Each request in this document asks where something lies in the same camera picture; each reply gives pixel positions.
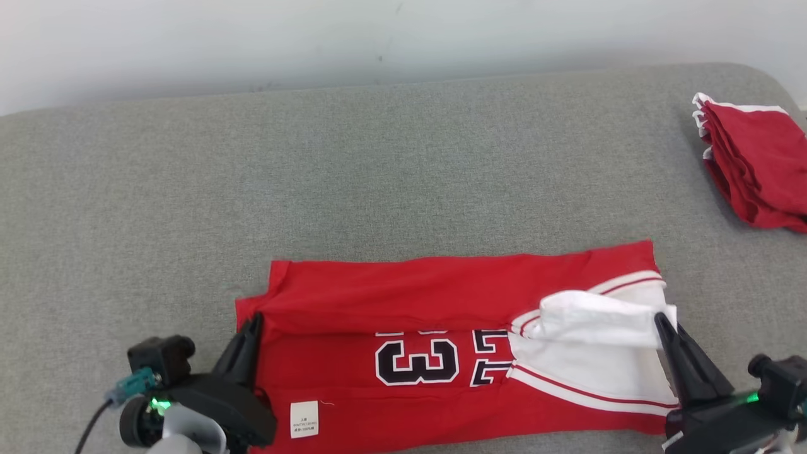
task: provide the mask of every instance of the jersey number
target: jersey number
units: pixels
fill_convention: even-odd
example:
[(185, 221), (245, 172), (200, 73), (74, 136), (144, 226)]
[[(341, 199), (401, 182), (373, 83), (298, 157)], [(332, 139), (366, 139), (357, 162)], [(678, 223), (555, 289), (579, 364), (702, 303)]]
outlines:
[[(431, 343), (431, 353), (407, 355), (403, 340), (385, 342), (375, 352), (378, 379), (389, 386), (451, 382), (459, 374), (457, 346), (448, 339), (432, 339)], [(406, 366), (399, 367), (399, 359), (405, 356), (401, 361)]]

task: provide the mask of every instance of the red jersey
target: red jersey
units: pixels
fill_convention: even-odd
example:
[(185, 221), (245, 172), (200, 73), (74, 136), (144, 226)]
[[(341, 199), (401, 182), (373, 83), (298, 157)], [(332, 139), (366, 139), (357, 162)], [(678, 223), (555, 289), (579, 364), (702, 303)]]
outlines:
[(389, 452), (550, 431), (663, 433), (656, 351), (530, 338), (541, 300), (585, 290), (664, 305), (649, 241), (578, 254), (273, 262), (256, 387), (267, 453)]

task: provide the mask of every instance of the gray fabric surface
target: gray fabric surface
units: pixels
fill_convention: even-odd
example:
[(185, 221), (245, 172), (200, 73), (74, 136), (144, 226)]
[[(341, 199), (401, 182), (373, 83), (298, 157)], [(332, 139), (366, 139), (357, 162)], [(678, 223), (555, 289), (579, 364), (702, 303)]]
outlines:
[[(805, 353), (807, 238), (738, 221), (701, 164), (697, 91), (779, 104), (739, 65), (157, 99), (0, 118), (0, 446), (72, 451), (126, 349), (211, 367), (272, 257), (559, 254), (650, 237), (680, 319), (740, 387)], [(802, 127), (804, 119), (799, 118)], [(88, 453), (132, 452), (106, 414)], [(649, 453), (627, 432), (425, 453)]]

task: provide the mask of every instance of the clothing tag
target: clothing tag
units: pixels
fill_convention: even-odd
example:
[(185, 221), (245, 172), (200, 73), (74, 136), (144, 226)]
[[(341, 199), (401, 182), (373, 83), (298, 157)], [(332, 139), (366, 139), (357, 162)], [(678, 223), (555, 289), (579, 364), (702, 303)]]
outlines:
[(291, 404), (291, 438), (303, 438), (320, 433), (320, 408), (318, 401)]
[(667, 448), (669, 448), (671, 444), (675, 443), (676, 441), (678, 441), (678, 440), (679, 440), (681, 437), (683, 437), (683, 436), (684, 436), (684, 433), (683, 433), (683, 432), (678, 432), (677, 434), (675, 434), (675, 435), (673, 435), (672, 437), (670, 437), (670, 439), (669, 439), (669, 440), (667, 440), (667, 441), (665, 441), (664, 443), (662, 443), (662, 445), (661, 445), (661, 449), (663, 449), (663, 450), (666, 452), (666, 451), (667, 451)]

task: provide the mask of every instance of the green led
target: green led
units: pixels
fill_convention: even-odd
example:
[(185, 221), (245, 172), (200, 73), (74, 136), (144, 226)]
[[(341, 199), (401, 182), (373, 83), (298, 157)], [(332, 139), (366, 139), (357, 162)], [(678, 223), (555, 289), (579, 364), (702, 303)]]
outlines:
[(156, 397), (152, 398), (151, 403), (149, 404), (160, 416), (165, 415), (165, 411), (171, 406), (171, 402), (169, 401), (158, 401)]

